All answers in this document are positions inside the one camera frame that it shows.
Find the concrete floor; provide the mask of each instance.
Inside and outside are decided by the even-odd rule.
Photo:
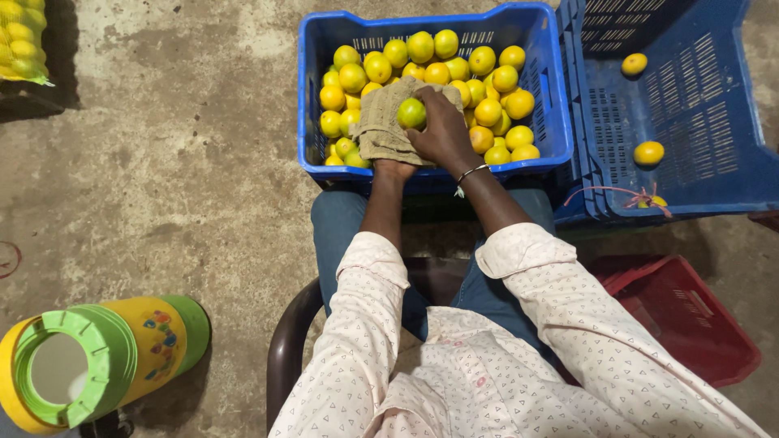
[[[753,2],[743,37],[776,147],[779,0]],[[327,9],[375,19],[497,4],[77,2],[69,80],[78,109],[0,125],[0,240],[24,256],[0,280],[0,331],[73,304],[192,296],[211,316],[213,349],[187,382],[124,410],[136,436],[264,436],[267,345],[286,304],[317,275],[308,212],[319,187],[295,158],[299,20]],[[468,236],[456,246],[467,250],[472,226],[451,227]],[[579,247],[587,260],[687,257],[763,351],[763,365],[723,392],[779,436],[779,234],[745,217],[714,217]]]

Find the red string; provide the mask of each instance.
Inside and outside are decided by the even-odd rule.
[[[0,241],[0,243],[4,243],[4,244],[10,246],[16,252],[16,266],[13,267],[11,272],[7,272],[5,274],[0,274],[0,279],[2,279],[2,278],[8,277],[9,275],[11,275],[14,272],[16,272],[17,269],[19,269],[19,265],[22,264],[22,250],[19,249],[19,246],[16,246],[16,245],[12,244],[11,242],[2,242],[2,241]],[[10,263],[3,263],[2,265],[0,265],[0,267],[7,267],[9,264]]]
[[[605,185],[593,185],[592,187],[585,187],[583,189],[578,189],[577,191],[575,191],[568,198],[568,200],[563,204],[563,206],[567,206],[568,203],[571,202],[571,199],[578,192],[583,192],[584,190],[591,190],[591,189],[617,190],[619,192],[630,193],[630,194],[632,194],[634,196],[633,196],[633,198],[630,198],[630,200],[628,200],[628,202],[625,203],[625,208],[630,208],[630,207],[638,204],[639,202],[643,201],[643,202],[645,202],[647,204],[647,207],[657,207],[657,208],[659,208],[660,210],[663,211],[663,215],[664,216],[671,217],[671,212],[668,211],[668,208],[665,208],[665,206],[662,206],[662,205],[660,205],[660,204],[658,204],[658,203],[656,203],[656,202],[654,202],[652,200],[652,196],[656,196],[656,194],[657,194],[657,183],[656,182],[654,183],[654,187],[653,187],[653,190],[652,190],[652,196],[647,195],[647,191],[646,191],[646,189],[644,187],[641,188],[641,193],[637,193],[637,192],[634,192],[634,191],[628,190],[628,189],[620,189],[619,187],[607,187]]]

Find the shirt cuff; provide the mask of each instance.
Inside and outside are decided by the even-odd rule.
[[[359,232],[351,240],[336,270],[336,279],[349,267],[370,270],[401,289],[408,289],[410,286],[406,265],[395,245],[370,231]]]
[[[576,248],[530,222],[509,225],[476,250],[476,263],[490,278],[504,278],[532,267],[576,261]]]

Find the brown cloth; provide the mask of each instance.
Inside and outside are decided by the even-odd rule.
[[[432,164],[417,155],[397,123],[400,104],[413,97],[416,90],[427,86],[433,87],[435,91],[443,90],[449,102],[455,104],[459,112],[463,112],[463,98],[456,87],[424,83],[413,76],[403,76],[394,84],[373,90],[362,98],[360,121],[349,127],[352,139],[360,145],[360,158],[390,158],[408,164]]]

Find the mesh bag of oranges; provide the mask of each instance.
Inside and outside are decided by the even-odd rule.
[[[41,32],[44,0],[0,0],[0,79],[50,85]]]

